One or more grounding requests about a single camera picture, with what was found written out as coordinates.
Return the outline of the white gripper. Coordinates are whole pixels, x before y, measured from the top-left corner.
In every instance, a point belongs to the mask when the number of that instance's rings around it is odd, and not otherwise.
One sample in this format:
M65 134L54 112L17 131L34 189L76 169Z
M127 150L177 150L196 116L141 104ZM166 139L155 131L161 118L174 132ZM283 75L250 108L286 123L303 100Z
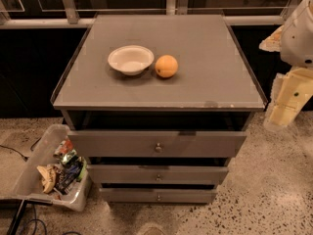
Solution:
M259 49L267 52L281 51L283 26L262 40ZM271 101L265 113L267 130L282 130L297 117L313 96L313 69L292 67L286 74L278 73L271 89Z

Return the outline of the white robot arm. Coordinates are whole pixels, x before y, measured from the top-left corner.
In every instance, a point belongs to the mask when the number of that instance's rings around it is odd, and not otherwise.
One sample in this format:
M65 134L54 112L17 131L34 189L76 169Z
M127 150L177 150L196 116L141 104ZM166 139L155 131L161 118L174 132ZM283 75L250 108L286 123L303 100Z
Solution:
M313 96L313 0L302 0L285 23L264 39L259 48L279 52L291 65L273 80L264 127L280 131L288 127Z

